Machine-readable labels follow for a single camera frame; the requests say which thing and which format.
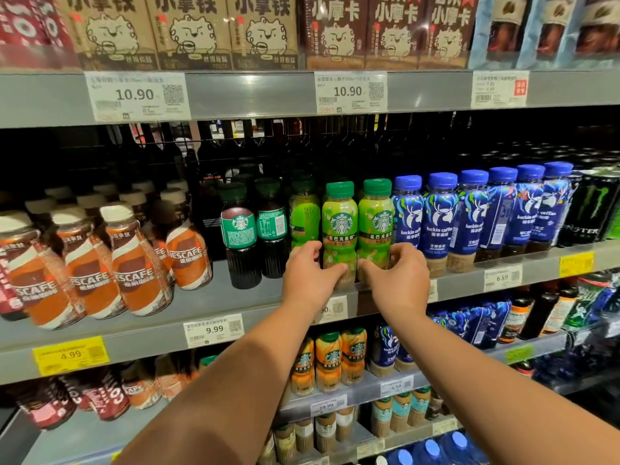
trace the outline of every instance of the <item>starbucks logo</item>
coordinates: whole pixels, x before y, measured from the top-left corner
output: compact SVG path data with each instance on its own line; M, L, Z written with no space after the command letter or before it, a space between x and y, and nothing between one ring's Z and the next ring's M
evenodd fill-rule
M312 354L309 352L304 352L301 356L299 356L297 365L300 367L308 367L310 365L311 359L312 359Z
M245 215L237 215L232 219L232 226L236 230L245 230L250 225L250 220Z
M328 352L325 356L325 360L328 364L336 364L340 360L340 351L336 350Z
M392 212L383 210L375 215L373 218L373 228L379 233L385 233L389 231L392 225Z
M346 235L353 228L353 218L351 214L340 212L332 217L330 225L335 234Z
M361 356L364 353L366 343L356 343L351 346L351 353L355 356Z

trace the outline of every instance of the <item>left hand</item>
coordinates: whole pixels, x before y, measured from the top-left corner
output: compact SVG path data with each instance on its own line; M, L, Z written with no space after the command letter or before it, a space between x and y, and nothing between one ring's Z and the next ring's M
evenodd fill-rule
M286 263L282 287L282 304L304 307L312 314L321 310L334 292L340 276L348 271L344 263L321 269L316 261L320 241L308 241L293 248Z

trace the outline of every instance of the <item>coffee carton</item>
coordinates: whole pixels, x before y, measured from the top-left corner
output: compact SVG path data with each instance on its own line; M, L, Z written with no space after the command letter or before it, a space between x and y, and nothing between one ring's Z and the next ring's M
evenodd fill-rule
M368 70L417 68L427 0L369 0Z
M54 0L84 70L157 70L144 0Z
M236 70L296 70L296 0L227 0Z
M478 0L429 0L419 69L465 68Z
M367 44L368 0L303 0L309 70L360 70Z
M162 70L230 70L226 0L146 0Z

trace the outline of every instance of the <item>monster energy drink can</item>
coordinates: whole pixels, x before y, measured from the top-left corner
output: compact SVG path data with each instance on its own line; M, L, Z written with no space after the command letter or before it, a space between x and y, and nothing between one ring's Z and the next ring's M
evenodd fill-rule
M564 328L568 331L577 331L583 328L596 298L610 284L611 278L600 273L579 276L577 281L577 286L579 287L577 302L570 309L566 320L564 320Z
M582 245L602 239L620 196L620 172L584 170L558 236L560 246Z

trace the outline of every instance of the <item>cartoon cat drawing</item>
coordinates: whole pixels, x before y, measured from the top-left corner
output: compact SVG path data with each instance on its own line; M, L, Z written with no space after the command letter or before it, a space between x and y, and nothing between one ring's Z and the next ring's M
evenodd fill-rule
M194 19L190 15L175 19L170 26L170 37L175 41L177 54L212 54L218 47L213 24L204 16Z
M462 35L460 30L440 29L435 38L436 57L448 61L461 55Z
M86 35L97 45L97 54L135 54L138 36L133 25L123 15L111 18L103 13L98 18L88 18Z
M407 57L411 52L411 31L404 28L386 28L381 35L383 54L388 57Z
M342 28L334 24L323 29L321 43L327 55L350 57L355 52L355 33L348 24Z
M252 54L282 55L286 52L286 28L279 19L270 22L266 17L250 21L245 38L252 44Z

